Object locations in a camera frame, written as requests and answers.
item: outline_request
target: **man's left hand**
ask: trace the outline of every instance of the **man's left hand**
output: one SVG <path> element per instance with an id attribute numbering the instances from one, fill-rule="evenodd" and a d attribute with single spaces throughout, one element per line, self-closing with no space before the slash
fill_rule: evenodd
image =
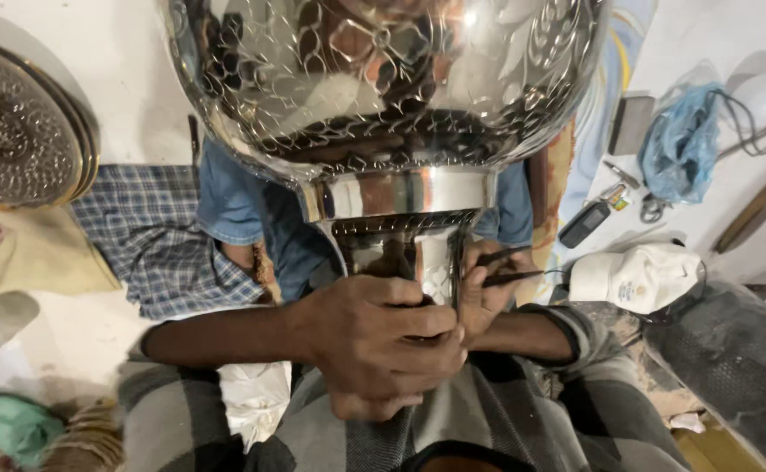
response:
<path id="1" fill-rule="evenodd" d="M 462 267 L 463 280 L 459 289 L 459 318 L 464 326 L 466 346 L 491 326 L 494 318 L 508 305 L 514 292 L 522 284 L 522 281 L 513 281 L 503 285 L 482 288 L 485 279 L 492 275 L 537 270 L 532 259 L 531 249 L 512 253 L 508 257 L 496 260 L 486 266 L 476 265 L 480 256 L 503 249 L 505 247 L 502 244 L 488 239 L 472 242 L 465 248 Z"/>

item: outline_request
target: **man's right hand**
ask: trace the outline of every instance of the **man's right hand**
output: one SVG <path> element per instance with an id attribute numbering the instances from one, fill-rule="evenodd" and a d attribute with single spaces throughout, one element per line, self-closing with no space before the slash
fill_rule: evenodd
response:
<path id="1" fill-rule="evenodd" d="M 456 312 L 423 300 L 415 281 L 356 275 L 287 306 L 286 315 L 329 388 L 389 400 L 434 388 L 467 359 Z"/>

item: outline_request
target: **scissors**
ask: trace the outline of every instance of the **scissors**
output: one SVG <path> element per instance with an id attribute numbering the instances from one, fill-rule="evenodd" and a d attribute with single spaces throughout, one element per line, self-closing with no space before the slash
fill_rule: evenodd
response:
<path id="1" fill-rule="evenodd" d="M 662 213 L 666 208 L 671 208 L 672 204 L 668 201 L 656 198 L 650 193 L 642 199 L 642 210 L 640 210 L 640 221 L 646 224 L 652 224 L 662 219 Z"/>

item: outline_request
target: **checkered fabric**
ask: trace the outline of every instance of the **checkered fabric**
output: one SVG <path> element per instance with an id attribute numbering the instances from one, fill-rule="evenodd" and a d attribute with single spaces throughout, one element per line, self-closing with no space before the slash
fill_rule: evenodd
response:
<path id="1" fill-rule="evenodd" d="M 189 166 L 101 166 L 75 217 L 154 320 L 252 304 L 262 289 L 195 223 Z"/>

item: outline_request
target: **blue denim shirt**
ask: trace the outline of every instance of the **blue denim shirt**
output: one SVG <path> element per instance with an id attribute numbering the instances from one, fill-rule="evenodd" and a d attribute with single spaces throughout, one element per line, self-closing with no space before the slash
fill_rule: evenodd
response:
<path id="1" fill-rule="evenodd" d="M 199 226 L 229 244 L 252 244 L 263 238 L 285 301 L 303 296 L 320 266 L 338 273 L 334 247 L 304 222 L 296 195 L 280 184 L 255 177 L 209 139 L 203 147 L 199 183 Z M 473 232 L 519 246 L 531 243 L 532 231 L 532 201 L 523 163 L 518 162 L 500 174 L 497 207 L 484 213 Z"/>

